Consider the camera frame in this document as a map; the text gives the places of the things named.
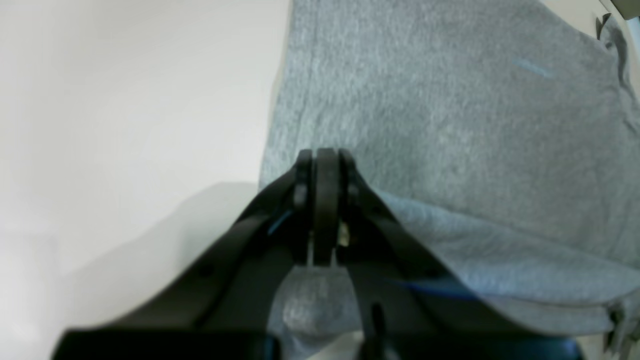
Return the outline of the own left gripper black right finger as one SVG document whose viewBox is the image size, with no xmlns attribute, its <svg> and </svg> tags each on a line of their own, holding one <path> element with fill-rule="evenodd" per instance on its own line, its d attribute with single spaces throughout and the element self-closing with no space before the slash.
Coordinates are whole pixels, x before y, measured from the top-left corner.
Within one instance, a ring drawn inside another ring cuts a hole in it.
<svg viewBox="0 0 640 360">
<path fill-rule="evenodd" d="M 347 150 L 320 150 L 320 263 L 352 281 L 359 360 L 582 360 L 569 337 L 503 316 L 414 239 L 364 182 Z"/>
</svg>

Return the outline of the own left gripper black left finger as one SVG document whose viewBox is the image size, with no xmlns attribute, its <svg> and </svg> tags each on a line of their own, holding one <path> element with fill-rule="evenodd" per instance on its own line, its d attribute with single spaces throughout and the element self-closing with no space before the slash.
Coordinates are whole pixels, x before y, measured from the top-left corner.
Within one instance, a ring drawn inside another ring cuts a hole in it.
<svg viewBox="0 0 640 360">
<path fill-rule="evenodd" d="M 71 329 L 55 360 L 282 360 L 272 303 L 307 261 L 313 153 L 265 187 L 159 294 L 105 325 Z"/>
</svg>

